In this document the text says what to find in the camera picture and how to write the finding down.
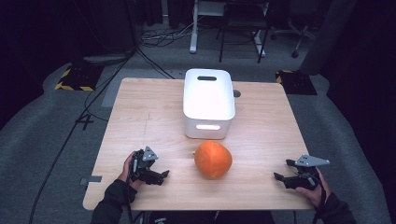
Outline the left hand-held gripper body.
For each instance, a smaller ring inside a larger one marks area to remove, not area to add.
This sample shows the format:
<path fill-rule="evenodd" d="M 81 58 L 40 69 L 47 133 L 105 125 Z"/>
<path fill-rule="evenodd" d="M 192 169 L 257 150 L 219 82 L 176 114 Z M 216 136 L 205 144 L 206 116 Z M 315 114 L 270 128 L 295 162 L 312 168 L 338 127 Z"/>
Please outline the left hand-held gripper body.
<path fill-rule="evenodd" d="M 146 175 L 153 174 L 153 171 L 150 170 L 150 167 L 157 159 L 158 156 L 150 147 L 145 147 L 144 149 L 137 150 L 132 158 L 129 178 L 132 181 L 144 181 L 144 177 Z"/>

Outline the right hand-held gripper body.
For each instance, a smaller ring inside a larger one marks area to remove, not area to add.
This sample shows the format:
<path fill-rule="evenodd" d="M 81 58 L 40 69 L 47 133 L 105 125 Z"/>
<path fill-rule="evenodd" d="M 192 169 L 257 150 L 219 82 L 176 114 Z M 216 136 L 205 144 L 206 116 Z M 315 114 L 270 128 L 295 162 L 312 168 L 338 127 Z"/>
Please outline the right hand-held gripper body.
<path fill-rule="evenodd" d="M 310 155 L 302 155 L 295 163 L 296 166 L 292 166 L 297 169 L 297 176 L 293 178 L 294 189 L 297 187 L 314 189 L 320 183 L 317 167 L 328 165 L 330 161 Z"/>

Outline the person's left hand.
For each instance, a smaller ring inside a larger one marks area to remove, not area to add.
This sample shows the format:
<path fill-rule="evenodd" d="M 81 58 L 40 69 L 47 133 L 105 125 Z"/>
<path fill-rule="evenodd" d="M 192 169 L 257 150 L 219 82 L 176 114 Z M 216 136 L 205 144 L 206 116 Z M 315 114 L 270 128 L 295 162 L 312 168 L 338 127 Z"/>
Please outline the person's left hand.
<path fill-rule="evenodd" d="M 129 180 L 128 174 L 130 171 L 130 164 L 132 161 L 134 153 L 132 152 L 124 161 L 123 164 L 123 168 L 122 168 L 122 172 L 119 175 L 119 180 L 123 181 L 123 182 L 127 182 Z M 144 184 L 143 181 L 141 180 L 136 180 L 134 182 L 130 182 L 129 186 L 135 190 L 138 190 L 142 185 Z"/>

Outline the person's right hand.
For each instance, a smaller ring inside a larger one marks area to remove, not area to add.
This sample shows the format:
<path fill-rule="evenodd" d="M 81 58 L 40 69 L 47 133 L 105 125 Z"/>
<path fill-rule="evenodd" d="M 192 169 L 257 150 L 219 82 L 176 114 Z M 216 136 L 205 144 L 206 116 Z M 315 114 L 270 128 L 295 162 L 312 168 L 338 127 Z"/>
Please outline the person's right hand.
<path fill-rule="evenodd" d="M 327 183 L 326 179 L 323 177 L 322 172 L 318 170 L 318 174 L 320 177 L 321 185 L 317 186 L 315 189 L 305 189 L 302 187 L 298 187 L 295 190 L 305 196 L 305 198 L 311 202 L 315 208 L 320 208 L 323 204 L 325 204 L 332 193 L 332 190 Z"/>

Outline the orange pumpkin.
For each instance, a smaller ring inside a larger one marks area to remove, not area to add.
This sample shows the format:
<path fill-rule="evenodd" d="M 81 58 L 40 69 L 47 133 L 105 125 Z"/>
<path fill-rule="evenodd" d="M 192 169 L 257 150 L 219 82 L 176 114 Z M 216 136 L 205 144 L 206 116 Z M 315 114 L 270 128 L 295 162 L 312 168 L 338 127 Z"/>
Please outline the orange pumpkin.
<path fill-rule="evenodd" d="M 230 151 L 215 141 L 204 141 L 194 152 L 194 162 L 199 172 L 208 179 L 224 176 L 233 164 Z"/>

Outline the grey tape strip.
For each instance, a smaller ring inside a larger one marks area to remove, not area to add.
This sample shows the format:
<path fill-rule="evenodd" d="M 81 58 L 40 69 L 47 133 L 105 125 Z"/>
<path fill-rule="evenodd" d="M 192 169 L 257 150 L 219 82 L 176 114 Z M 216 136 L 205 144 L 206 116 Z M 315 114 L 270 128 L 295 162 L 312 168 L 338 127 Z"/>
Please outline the grey tape strip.
<path fill-rule="evenodd" d="M 102 181 L 101 176 L 91 175 L 88 177 L 82 177 L 79 181 L 81 186 L 88 186 L 90 183 L 100 183 Z"/>

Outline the black tape cross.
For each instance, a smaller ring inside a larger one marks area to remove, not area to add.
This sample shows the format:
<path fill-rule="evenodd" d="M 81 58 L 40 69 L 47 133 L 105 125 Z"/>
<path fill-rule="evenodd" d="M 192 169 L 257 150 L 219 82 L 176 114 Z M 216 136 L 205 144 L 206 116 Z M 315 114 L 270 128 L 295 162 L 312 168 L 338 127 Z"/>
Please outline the black tape cross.
<path fill-rule="evenodd" d="M 93 123 L 91 114 L 84 114 L 80 116 L 76 121 L 76 124 L 82 124 L 82 130 L 85 131 L 89 124 Z"/>

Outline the black yellow striped floor plate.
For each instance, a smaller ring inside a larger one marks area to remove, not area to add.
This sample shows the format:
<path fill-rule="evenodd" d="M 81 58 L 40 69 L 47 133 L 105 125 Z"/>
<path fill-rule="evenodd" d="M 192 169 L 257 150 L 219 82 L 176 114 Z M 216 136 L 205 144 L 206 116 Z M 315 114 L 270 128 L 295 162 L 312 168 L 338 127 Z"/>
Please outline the black yellow striped floor plate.
<path fill-rule="evenodd" d="M 86 64 L 82 67 L 76 67 L 69 65 L 56 84 L 55 90 L 95 91 L 103 70 L 103 66 Z"/>
<path fill-rule="evenodd" d="M 299 71 L 279 70 L 276 82 L 282 85 L 286 94 L 317 95 L 310 76 Z"/>

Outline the white plastic storage bin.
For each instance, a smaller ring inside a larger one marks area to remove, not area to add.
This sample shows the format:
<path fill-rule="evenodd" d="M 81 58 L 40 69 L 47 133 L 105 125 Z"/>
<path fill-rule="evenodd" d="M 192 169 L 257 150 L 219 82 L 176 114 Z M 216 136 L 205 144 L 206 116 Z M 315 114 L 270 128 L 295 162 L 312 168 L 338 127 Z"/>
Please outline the white plastic storage bin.
<path fill-rule="evenodd" d="M 184 79 L 184 130 L 189 138 L 223 139 L 235 105 L 231 75 L 224 70 L 193 68 Z"/>

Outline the dark stand with flat base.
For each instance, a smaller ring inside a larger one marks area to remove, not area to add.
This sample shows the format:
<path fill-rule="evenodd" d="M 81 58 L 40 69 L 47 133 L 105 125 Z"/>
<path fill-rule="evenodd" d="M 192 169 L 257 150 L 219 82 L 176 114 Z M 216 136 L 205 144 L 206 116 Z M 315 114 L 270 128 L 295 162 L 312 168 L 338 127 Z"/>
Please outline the dark stand with flat base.
<path fill-rule="evenodd" d="M 134 25 L 128 0 L 88 0 L 94 37 L 103 53 L 90 61 L 113 63 L 128 60 L 135 52 Z"/>

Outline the office chair wheeled base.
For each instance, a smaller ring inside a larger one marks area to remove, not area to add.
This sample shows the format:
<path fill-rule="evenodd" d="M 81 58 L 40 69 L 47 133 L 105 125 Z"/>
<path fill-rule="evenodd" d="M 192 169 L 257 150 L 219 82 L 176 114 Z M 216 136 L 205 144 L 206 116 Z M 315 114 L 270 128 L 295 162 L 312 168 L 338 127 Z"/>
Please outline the office chair wheeled base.
<path fill-rule="evenodd" d="M 300 18 L 297 17 L 287 17 L 286 19 L 288 29 L 285 30 L 275 30 L 270 38 L 272 40 L 276 40 L 279 35 L 296 35 L 297 42 L 294 46 L 294 49 L 291 53 L 292 58 L 299 57 L 299 48 L 304 40 L 305 37 L 314 40 L 316 38 L 309 29 L 312 27 L 313 22 L 308 18 Z"/>

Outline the grey curtain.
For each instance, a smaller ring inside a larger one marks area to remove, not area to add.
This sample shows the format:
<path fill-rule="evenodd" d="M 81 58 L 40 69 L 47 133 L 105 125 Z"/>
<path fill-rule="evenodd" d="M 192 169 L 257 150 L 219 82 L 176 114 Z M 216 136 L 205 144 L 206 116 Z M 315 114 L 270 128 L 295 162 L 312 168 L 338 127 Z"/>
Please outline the grey curtain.
<path fill-rule="evenodd" d="M 358 0 L 332 0 L 318 36 L 299 68 L 306 76 L 315 76 L 330 57 L 333 47 L 342 33 Z"/>

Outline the black metal chair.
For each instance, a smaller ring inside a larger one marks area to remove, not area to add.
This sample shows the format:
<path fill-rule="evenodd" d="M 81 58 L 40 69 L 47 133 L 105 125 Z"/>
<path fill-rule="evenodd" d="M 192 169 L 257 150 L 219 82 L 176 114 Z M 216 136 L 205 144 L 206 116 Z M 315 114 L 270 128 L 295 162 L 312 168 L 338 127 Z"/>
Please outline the black metal chair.
<path fill-rule="evenodd" d="M 227 0 L 221 18 L 217 37 L 220 37 L 219 62 L 225 45 L 227 32 L 245 32 L 250 34 L 251 41 L 258 53 L 258 63 L 264 56 L 264 46 L 270 30 L 266 10 L 269 0 Z"/>

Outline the white desk frame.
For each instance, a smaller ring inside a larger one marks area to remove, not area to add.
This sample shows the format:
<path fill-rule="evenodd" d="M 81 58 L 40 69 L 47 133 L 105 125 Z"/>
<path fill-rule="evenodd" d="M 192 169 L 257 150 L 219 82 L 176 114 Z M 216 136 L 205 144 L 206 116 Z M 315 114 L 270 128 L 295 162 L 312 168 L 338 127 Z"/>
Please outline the white desk frame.
<path fill-rule="evenodd" d="M 190 42 L 190 54 L 197 52 L 197 41 L 198 41 L 198 19 L 200 16 L 213 16 L 221 17 L 223 13 L 224 2 L 218 2 L 216 0 L 194 0 L 194 6 L 192 10 L 192 31 L 191 31 L 191 42 Z"/>

